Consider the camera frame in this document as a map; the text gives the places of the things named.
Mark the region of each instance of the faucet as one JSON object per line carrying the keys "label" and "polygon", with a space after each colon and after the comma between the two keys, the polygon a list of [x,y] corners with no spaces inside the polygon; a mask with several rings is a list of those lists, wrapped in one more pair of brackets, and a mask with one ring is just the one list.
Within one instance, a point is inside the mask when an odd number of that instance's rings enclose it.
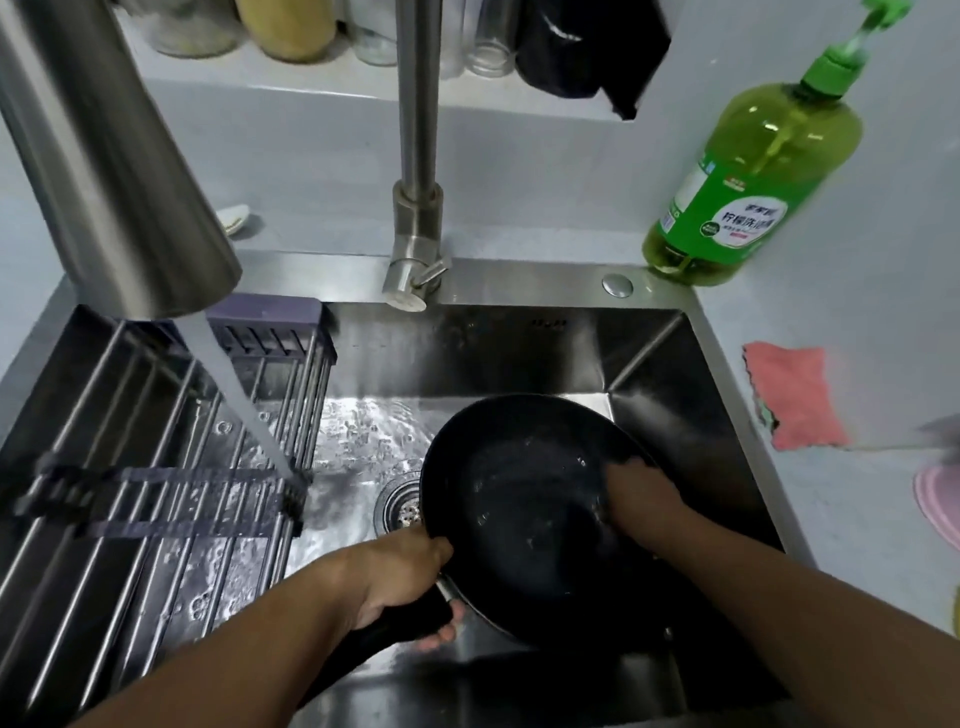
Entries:
{"label": "faucet", "polygon": [[[441,257],[442,0],[396,3],[401,176],[387,303],[423,311]],[[140,81],[106,0],[0,0],[0,112],[81,303],[156,320],[210,307],[241,268]]]}
{"label": "faucet", "polygon": [[394,185],[394,251],[384,300],[423,311],[450,269],[441,257],[444,192],[437,184],[442,0],[397,0],[396,60],[400,98],[400,180]]}
{"label": "faucet", "polygon": [[106,0],[0,0],[0,111],[81,303],[155,320],[233,290],[240,263]]}

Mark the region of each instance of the faucet handle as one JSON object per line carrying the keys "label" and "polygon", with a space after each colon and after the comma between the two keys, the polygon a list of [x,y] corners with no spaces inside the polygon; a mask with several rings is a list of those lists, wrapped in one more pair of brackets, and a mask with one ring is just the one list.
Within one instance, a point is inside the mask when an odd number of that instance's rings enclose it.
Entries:
{"label": "faucet handle", "polygon": [[438,279],[448,270],[453,267],[453,261],[447,255],[440,258],[436,263],[428,265],[424,268],[417,276],[414,276],[414,279],[410,281],[410,284],[414,288],[422,288],[433,280]]}

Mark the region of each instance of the drain strainer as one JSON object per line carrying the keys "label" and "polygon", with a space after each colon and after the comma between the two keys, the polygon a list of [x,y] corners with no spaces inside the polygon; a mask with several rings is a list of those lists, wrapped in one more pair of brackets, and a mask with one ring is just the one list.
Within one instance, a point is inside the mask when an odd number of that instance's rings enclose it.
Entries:
{"label": "drain strainer", "polygon": [[373,507],[373,530],[383,536],[420,522],[420,471],[404,473],[384,486]]}

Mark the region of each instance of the running water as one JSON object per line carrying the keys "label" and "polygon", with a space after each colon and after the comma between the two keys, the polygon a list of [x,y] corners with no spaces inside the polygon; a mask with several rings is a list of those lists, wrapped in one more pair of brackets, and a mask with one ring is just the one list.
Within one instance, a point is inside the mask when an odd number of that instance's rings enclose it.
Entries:
{"label": "running water", "polygon": [[240,379],[237,378],[237,373],[233,369],[233,362],[221,349],[217,337],[213,335],[213,329],[210,328],[206,315],[201,311],[189,316],[182,316],[174,319],[174,326],[180,332],[187,349],[204,365],[204,369],[216,383],[220,394],[223,395],[224,402],[240,418],[247,431],[260,444],[267,457],[273,462],[274,467],[280,471],[283,477],[292,479],[294,473],[290,469],[290,464],[284,456],[280,444],[271,434],[266,423],[261,422],[256,408],[243,391]]}

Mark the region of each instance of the dish soap bottle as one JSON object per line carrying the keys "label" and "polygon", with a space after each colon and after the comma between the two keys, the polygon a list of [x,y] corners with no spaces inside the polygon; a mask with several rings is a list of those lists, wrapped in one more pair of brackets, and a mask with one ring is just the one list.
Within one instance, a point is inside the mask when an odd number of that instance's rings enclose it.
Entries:
{"label": "dish soap bottle", "polygon": [[863,0],[850,41],[831,45],[798,84],[744,91],[727,106],[703,158],[650,229],[643,255],[688,285],[729,280],[744,261],[853,154],[859,117],[841,101],[868,56],[864,41],[901,20],[910,0]]}

